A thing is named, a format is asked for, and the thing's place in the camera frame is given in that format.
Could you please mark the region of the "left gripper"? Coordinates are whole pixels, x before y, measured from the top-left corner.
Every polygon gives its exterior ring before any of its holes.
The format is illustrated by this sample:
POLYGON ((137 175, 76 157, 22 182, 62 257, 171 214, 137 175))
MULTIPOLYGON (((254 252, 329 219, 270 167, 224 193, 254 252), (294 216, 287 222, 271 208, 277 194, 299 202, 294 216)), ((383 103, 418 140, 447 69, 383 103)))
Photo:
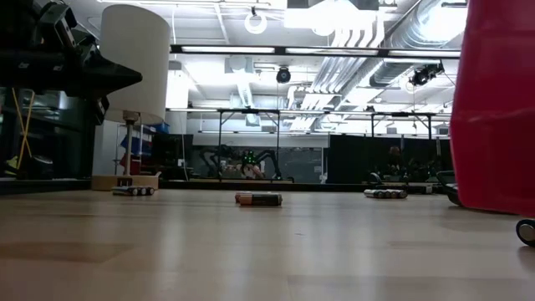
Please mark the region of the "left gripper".
POLYGON ((93 44, 59 52, 0 48, 0 86, 32 89, 39 94, 62 90, 69 96, 94 99, 96 125, 103 124, 110 107, 106 95, 142 79, 140 72, 103 57, 93 44))

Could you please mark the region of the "red plastic bin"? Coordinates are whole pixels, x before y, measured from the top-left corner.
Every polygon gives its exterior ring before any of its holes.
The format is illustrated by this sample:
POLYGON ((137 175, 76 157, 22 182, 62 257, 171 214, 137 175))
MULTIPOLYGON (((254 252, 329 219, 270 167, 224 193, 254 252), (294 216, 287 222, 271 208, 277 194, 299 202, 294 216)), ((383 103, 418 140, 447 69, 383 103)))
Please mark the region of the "red plastic bin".
POLYGON ((469 0, 451 152, 465 207, 535 217, 535 0, 469 0))

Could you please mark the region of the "white shade table lamp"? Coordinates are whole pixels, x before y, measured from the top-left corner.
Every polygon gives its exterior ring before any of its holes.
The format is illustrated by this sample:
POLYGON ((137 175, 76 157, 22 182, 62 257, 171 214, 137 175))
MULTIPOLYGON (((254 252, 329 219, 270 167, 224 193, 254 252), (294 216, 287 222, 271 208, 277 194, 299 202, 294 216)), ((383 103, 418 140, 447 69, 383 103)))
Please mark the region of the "white shade table lamp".
POLYGON ((152 11, 128 4, 104 9, 99 50, 117 64, 141 74, 142 80, 109 94, 105 119, 126 127, 125 171, 121 176, 91 178, 94 191, 112 191, 117 186, 156 190, 157 176, 131 174, 134 127, 164 121, 168 80, 171 29, 167 21, 152 11))

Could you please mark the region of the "storage shelf with blue bins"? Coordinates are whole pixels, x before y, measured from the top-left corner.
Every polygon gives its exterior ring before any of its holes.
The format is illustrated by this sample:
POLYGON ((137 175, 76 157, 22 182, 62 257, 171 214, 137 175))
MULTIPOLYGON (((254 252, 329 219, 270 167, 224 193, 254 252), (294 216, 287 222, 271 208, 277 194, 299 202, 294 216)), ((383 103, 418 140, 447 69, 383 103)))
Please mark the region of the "storage shelf with blue bins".
POLYGON ((130 174, 143 174, 143 165, 150 162, 154 138, 159 134, 168 134, 167 123, 135 125, 133 127, 131 146, 128 146, 127 127, 123 124, 116 126, 114 173, 125 173, 126 151, 130 152, 130 174))

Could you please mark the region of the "black monitor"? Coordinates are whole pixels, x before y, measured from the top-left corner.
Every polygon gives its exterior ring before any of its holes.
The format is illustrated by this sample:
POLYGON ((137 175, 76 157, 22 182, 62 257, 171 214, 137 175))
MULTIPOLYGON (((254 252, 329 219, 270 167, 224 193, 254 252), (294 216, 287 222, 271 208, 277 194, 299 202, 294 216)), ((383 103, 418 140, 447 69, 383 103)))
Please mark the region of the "black monitor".
POLYGON ((192 149, 193 135, 156 134, 151 158, 158 166, 179 166, 179 160, 189 162, 192 149))

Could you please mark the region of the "person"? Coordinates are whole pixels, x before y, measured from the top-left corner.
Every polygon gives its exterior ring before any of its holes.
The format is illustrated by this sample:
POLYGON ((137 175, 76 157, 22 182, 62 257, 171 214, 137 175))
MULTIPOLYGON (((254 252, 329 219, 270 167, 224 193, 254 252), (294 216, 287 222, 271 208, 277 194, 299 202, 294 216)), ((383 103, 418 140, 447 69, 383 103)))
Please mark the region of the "person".
POLYGON ((398 146, 391 146, 389 149, 386 171, 391 176, 402 176, 405 172, 405 163, 398 146))
POLYGON ((241 164, 240 172, 242 174, 242 178, 244 179, 259 180, 265 178, 265 175, 262 173, 260 167, 255 164, 241 164))

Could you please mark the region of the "long black ceiling light bar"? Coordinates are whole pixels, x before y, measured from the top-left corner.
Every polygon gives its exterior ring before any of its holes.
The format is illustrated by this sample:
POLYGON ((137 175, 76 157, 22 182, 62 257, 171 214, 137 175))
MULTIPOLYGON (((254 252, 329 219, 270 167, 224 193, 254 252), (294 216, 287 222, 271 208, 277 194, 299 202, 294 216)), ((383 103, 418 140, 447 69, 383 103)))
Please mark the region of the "long black ceiling light bar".
POLYGON ((170 54, 196 55, 272 55, 311 57, 399 58, 399 59, 459 59, 460 50, 419 48, 333 48, 287 46, 222 46, 172 44, 170 54))

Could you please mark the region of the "black partition curtain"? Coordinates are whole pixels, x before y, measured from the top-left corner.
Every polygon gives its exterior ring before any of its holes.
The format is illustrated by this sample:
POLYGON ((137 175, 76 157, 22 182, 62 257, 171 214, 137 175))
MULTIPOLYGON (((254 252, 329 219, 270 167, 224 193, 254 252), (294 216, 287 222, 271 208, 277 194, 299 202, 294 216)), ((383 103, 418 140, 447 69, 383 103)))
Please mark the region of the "black partition curtain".
POLYGON ((439 171, 453 169, 450 141, 332 135, 329 138, 328 184, 361 184, 379 177, 381 182, 427 182, 439 171), (398 146, 405 163, 402 176, 387 174, 386 163, 391 146, 398 146))

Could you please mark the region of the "black ceiling spotlight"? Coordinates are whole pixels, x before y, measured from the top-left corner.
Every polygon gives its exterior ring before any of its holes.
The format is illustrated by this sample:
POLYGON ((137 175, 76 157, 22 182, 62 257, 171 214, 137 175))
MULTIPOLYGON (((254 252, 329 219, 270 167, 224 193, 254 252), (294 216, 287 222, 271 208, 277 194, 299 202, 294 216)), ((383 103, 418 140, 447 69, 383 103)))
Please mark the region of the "black ceiling spotlight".
POLYGON ((414 73, 409 78, 409 82, 413 86, 423 86, 428 84, 437 75, 444 72, 443 63, 438 64, 426 64, 419 69, 415 69, 414 73))

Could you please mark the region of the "distant black station frame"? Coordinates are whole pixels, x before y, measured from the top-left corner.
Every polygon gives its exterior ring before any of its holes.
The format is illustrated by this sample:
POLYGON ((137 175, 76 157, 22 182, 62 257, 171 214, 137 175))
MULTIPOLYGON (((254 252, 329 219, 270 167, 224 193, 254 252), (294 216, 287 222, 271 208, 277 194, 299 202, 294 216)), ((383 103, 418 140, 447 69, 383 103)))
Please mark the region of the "distant black station frame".
POLYGON ((239 108, 239 109, 217 109, 217 112, 219 114, 219 121, 218 121, 218 145, 222 144, 222 127, 223 125, 236 113, 242 114, 242 115, 266 115, 272 123, 276 126, 277 131, 269 131, 268 135, 277 135, 276 139, 276 154, 279 159, 279 146, 280 146, 280 122, 281 122, 281 111, 280 110, 274 110, 274 109, 256 109, 251 107, 246 108, 239 108))
POLYGON ((380 123, 380 120, 375 121, 376 116, 382 116, 382 117, 390 117, 390 118, 409 118, 413 117, 415 120, 418 120, 426 129, 427 129, 427 138, 428 140, 432 140, 432 129, 431 129, 431 122, 432 117, 436 116, 436 113, 430 113, 430 112, 404 112, 404 111, 398 111, 398 112, 372 112, 370 114, 370 122, 371 122, 371 137, 375 138, 375 127, 380 123))

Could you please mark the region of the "black aluminium table frame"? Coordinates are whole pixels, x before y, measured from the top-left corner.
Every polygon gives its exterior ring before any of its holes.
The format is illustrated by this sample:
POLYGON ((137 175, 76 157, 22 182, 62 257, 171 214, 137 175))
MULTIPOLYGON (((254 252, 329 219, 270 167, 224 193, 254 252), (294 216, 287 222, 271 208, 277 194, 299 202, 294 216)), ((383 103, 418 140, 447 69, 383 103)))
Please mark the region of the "black aluminium table frame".
MULTIPOLYGON (((155 188, 169 190, 218 190, 218 191, 298 191, 298 192, 364 192, 372 189, 368 184, 305 184, 305 183, 252 183, 160 181, 155 188)), ((90 180, 13 180, 0 181, 0 196, 56 191, 90 190, 90 180)))

